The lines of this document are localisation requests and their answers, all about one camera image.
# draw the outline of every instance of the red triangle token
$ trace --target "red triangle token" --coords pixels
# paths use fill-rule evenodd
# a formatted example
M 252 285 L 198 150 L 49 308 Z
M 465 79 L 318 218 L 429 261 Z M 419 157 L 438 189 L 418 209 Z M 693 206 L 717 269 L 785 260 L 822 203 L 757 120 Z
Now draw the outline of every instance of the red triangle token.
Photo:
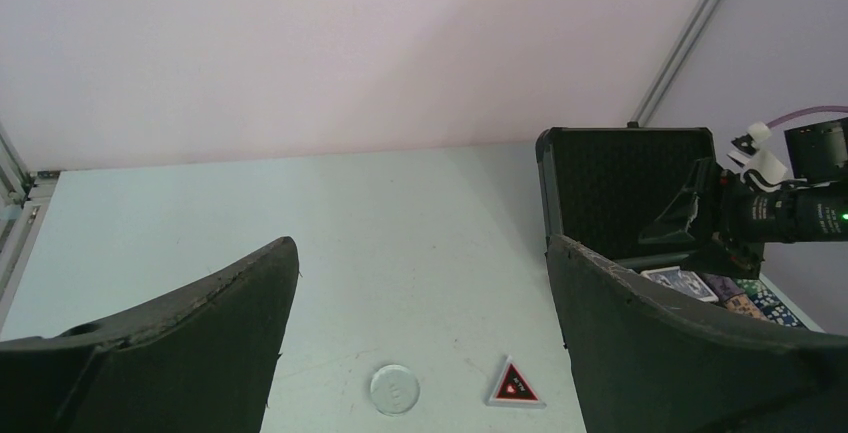
M 489 406 L 517 406 L 519 408 L 544 408 L 545 404 L 539 399 L 530 384 L 519 373 L 512 357 L 507 356 L 498 381 L 492 389 L 492 395 L 486 404 Z

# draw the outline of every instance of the white wall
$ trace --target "white wall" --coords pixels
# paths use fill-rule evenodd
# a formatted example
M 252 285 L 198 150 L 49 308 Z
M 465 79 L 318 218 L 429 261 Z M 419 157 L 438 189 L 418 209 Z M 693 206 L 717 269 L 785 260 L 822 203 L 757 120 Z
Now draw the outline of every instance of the white wall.
M 30 169 L 622 125 L 697 0 L 0 0 Z
M 829 104 L 848 105 L 848 0 L 725 0 L 652 126 L 707 126 L 723 155 L 755 121 Z M 783 134 L 769 143 L 788 165 Z M 763 271 L 826 331 L 848 334 L 844 243 L 769 246 Z

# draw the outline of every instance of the black triangle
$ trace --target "black triangle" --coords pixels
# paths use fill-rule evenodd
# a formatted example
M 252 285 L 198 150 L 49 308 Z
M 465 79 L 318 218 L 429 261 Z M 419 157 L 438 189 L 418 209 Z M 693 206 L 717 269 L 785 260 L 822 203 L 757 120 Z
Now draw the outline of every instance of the black triangle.
M 495 395 L 498 400 L 524 400 L 524 401 L 539 401 L 530 385 L 521 376 L 518 370 L 512 363 L 507 367 L 506 375 L 498 388 L 498 394 Z

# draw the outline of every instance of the poker chip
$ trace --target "poker chip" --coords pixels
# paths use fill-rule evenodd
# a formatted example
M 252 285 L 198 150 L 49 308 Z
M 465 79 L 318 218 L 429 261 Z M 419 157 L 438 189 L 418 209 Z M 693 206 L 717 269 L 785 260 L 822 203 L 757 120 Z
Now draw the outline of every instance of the poker chip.
M 799 320 L 794 313 L 792 313 L 792 310 L 783 303 L 768 306 L 763 309 L 762 312 L 766 318 L 778 325 L 791 326 L 793 328 L 807 328 L 807 326 L 804 325 L 804 323 Z
M 760 280 L 733 280 L 739 288 L 745 291 L 748 296 L 754 296 L 757 293 L 768 290 L 765 283 Z
M 778 298 L 778 296 L 768 288 L 758 291 L 753 295 L 748 295 L 748 298 L 750 298 L 754 305 L 760 310 L 783 304 L 783 302 L 780 301 L 780 298 Z
M 745 293 L 745 290 L 739 288 L 733 280 L 726 276 L 710 275 L 707 273 L 701 273 L 698 276 L 715 292 L 718 300 L 721 302 Z
M 760 320 L 768 320 L 768 318 L 757 308 L 754 303 L 744 293 L 736 295 L 733 298 L 724 302 L 724 307 L 727 310 L 742 315 L 747 315 Z

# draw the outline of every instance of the pink cable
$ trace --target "pink cable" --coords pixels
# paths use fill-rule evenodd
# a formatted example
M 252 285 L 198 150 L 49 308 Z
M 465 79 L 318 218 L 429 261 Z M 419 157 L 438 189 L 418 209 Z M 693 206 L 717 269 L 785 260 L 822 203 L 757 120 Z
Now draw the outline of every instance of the pink cable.
M 774 120 L 766 123 L 766 126 L 769 128 L 774 128 L 775 126 L 786 123 L 787 121 L 794 120 L 795 118 L 800 118 L 802 116 L 812 115 L 813 113 L 848 113 L 848 106 L 840 106 L 840 105 L 824 105 L 824 106 L 811 106 L 809 108 L 804 108 L 803 110 L 793 111 L 792 113 L 787 113 L 779 118 L 775 118 Z

